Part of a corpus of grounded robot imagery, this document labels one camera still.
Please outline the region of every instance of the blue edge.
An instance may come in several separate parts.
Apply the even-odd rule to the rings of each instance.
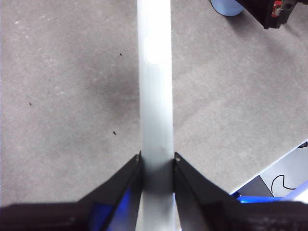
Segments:
[[[237,198],[241,203],[266,203],[280,201],[283,197],[267,197],[267,196],[240,196]]]

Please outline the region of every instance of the white cup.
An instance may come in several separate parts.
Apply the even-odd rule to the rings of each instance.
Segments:
[[[244,9],[236,0],[212,0],[212,6],[224,16],[236,16]]]

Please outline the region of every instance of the blue plastic part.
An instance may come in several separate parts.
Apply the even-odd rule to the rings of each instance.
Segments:
[[[212,6],[224,16],[236,16],[244,9],[236,0],[212,0]]]
[[[240,196],[237,198],[241,203],[267,203],[280,201],[283,197],[272,196]]]
[[[127,227],[130,227],[131,223],[134,222],[130,214],[132,206],[131,197],[131,190],[129,188],[123,195],[107,231],[128,230]]]
[[[105,204],[95,204],[90,216],[90,231],[100,231],[106,222],[113,206]]]

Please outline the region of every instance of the black device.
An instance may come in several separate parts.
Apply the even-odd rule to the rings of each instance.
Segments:
[[[298,3],[308,0],[236,0],[245,7],[265,29],[279,28],[287,23],[291,12]]]
[[[178,153],[174,158],[173,182],[183,231],[308,231],[308,205],[241,204]],[[139,154],[78,202],[1,208],[0,230],[135,231],[141,191]]]

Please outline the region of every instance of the white plastic rod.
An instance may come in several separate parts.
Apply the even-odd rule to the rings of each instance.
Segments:
[[[137,0],[143,231],[173,231],[170,0]]]

